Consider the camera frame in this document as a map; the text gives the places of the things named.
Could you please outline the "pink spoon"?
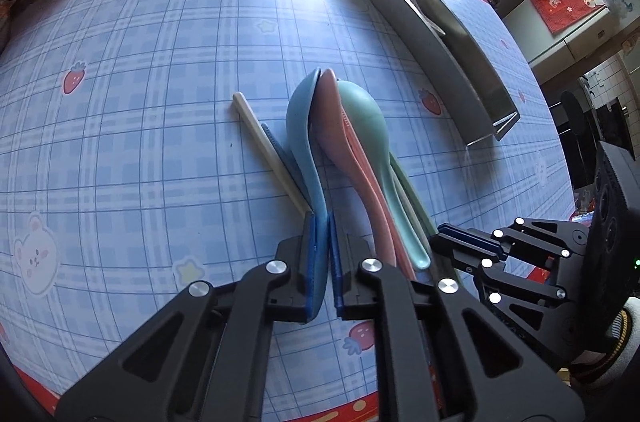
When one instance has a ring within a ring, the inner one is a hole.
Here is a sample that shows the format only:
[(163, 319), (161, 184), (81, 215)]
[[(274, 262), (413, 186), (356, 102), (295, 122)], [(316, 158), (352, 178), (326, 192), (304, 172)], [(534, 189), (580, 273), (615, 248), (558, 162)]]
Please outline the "pink spoon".
[(321, 72), (316, 92), (314, 92), (310, 112), (311, 130), (326, 156), (338, 170), (344, 173), (354, 187), (356, 184), (362, 184), (361, 174), (347, 143), (341, 107), (343, 105), (337, 89), (336, 75), (332, 69), (326, 69)]

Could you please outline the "white chopstick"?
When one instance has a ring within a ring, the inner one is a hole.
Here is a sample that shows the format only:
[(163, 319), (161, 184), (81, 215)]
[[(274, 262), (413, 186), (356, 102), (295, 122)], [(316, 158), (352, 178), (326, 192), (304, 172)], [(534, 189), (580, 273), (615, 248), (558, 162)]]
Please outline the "white chopstick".
[(310, 212), (310, 206), (295, 184), (294, 179), (292, 179), (290, 172), (288, 172), (288, 169), (282, 162), (277, 150), (273, 147), (265, 130), (260, 125), (246, 97), (242, 92), (235, 92), (232, 94), (232, 103), (248, 132), (252, 135), (254, 142), (257, 144), (262, 158), (264, 158), (269, 165), (269, 168), (281, 184), (285, 194), (291, 199), (296, 210), (302, 216), (305, 216)]
[(414, 211), (414, 208), (411, 204), (411, 201), (409, 200), (409, 197), (407, 195), (407, 193), (404, 190), (404, 187), (402, 187), (401, 182), (399, 181), (395, 181), (394, 182), (395, 188), (398, 192), (398, 196), (400, 198), (400, 201), (402, 203), (402, 207), (404, 208), (404, 211), (406, 213), (406, 216), (408, 216), (408, 219), (413, 227), (413, 229), (418, 233), (419, 231), (423, 231), (422, 228), (422, 224), (418, 218), (418, 216), (416, 215), (416, 211)]

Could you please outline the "blue spoon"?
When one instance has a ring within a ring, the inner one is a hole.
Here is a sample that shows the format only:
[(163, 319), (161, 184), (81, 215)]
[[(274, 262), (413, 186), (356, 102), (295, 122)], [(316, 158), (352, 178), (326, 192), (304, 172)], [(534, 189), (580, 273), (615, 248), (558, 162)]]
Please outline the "blue spoon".
[(288, 109), (286, 109), (285, 125), (288, 135), (288, 146), (297, 162), (300, 173), (303, 175), (310, 199), (311, 212), (317, 216), (318, 227), (318, 252), (316, 264), (316, 276), (318, 278), (318, 295), (316, 312), (323, 302), (326, 292), (326, 279), (328, 279), (328, 239), (329, 239), (329, 214), (326, 208), (326, 198), (320, 181), (320, 176), (314, 162), (310, 140), (310, 112), (314, 101), (317, 83), (321, 75), (319, 68), (314, 69), (305, 79), (296, 86)]

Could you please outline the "green spoon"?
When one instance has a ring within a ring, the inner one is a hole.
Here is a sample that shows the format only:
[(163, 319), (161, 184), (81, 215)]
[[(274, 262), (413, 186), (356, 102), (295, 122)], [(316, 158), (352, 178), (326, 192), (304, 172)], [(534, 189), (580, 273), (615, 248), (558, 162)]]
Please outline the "green spoon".
[(340, 80), (337, 89), (402, 242), (402, 251), (397, 260), (409, 263), (415, 271), (425, 271), (431, 265), (431, 257), (412, 227), (395, 188), (390, 164), (390, 135), (383, 112), (375, 99), (356, 83)]

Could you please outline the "stainless steel utensil tray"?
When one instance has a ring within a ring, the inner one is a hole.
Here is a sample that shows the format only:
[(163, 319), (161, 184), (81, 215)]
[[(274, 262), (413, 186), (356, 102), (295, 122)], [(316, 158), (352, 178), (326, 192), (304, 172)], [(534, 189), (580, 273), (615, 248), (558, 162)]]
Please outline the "stainless steel utensil tray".
[(520, 113), (498, 71), (444, 0), (370, 0), (420, 65), (463, 142), (503, 139)]

